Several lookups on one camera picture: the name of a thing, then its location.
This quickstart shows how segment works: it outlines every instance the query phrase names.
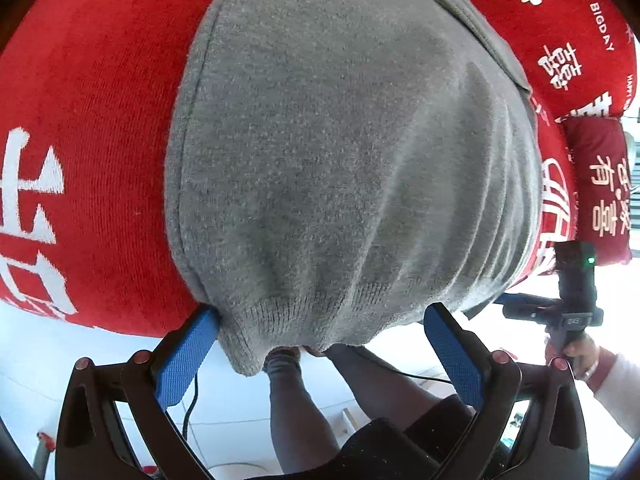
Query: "white sleeve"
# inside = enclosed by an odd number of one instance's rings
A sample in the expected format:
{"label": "white sleeve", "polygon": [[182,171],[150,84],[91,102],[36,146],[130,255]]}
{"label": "white sleeve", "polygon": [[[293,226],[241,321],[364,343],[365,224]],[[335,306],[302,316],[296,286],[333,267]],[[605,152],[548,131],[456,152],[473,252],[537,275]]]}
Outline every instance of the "white sleeve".
{"label": "white sleeve", "polygon": [[595,394],[631,438],[640,437],[640,366],[618,354],[616,363]]}

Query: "person's leg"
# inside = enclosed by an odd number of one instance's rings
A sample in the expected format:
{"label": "person's leg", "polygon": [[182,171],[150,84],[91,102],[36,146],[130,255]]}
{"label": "person's leg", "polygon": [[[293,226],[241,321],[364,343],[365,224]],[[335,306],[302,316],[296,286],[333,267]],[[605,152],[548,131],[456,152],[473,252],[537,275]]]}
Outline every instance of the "person's leg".
{"label": "person's leg", "polygon": [[358,405],[371,420],[385,417],[404,431],[441,400],[410,378],[381,367],[393,368],[362,346],[335,344],[324,355],[347,381]]}
{"label": "person's leg", "polygon": [[299,360],[297,348],[278,350],[264,365],[271,383],[271,440],[284,474],[321,466],[340,450],[329,423],[305,389]]}

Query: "folded gray garment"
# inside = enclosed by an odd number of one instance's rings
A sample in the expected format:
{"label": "folded gray garment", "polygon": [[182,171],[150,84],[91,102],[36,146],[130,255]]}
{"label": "folded gray garment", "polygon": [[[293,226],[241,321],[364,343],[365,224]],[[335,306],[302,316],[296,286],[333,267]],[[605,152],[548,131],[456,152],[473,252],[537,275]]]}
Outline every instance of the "folded gray garment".
{"label": "folded gray garment", "polygon": [[540,222],[528,97],[469,0],[215,0],[174,110],[166,223],[235,370],[501,293]]}

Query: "blue gripper pad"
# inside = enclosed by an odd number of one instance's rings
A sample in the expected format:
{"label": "blue gripper pad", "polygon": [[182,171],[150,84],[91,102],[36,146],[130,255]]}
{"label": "blue gripper pad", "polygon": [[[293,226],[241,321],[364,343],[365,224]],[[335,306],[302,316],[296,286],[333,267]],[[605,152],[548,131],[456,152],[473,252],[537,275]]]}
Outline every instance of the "blue gripper pad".
{"label": "blue gripper pad", "polygon": [[438,303],[424,311],[424,333],[462,402],[479,411],[484,401],[484,373],[463,346],[461,339],[465,331]]}
{"label": "blue gripper pad", "polygon": [[201,309],[156,375],[156,399],[163,411],[182,400],[219,332],[220,322],[215,312],[210,308]]}

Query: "red cushion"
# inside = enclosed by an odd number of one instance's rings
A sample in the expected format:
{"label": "red cushion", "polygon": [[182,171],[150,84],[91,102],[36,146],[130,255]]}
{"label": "red cushion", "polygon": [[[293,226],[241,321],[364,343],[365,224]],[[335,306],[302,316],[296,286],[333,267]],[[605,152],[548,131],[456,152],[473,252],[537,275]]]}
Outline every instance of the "red cushion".
{"label": "red cushion", "polygon": [[552,120],[536,93],[531,102],[538,119],[538,146],[542,156],[542,220],[534,252],[519,281],[553,268],[553,245],[575,238],[578,216],[574,167],[562,128]]}
{"label": "red cushion", "polygon": [[553,119],[621,116],[636,92],[633,34],[610,0],[471,0],[509,43]]}
{"label": "red cushion", "polygon": [[31,8],[0,54],[1,299],[152,336],[192,311],[164,234],[164,154],[212,1]]}
{"label": "red cushion", "polygon": [[629,263],[630,181],[626,141],[616,119],[563,121],[578,185],[577,239],[596,246],[596,264]]}

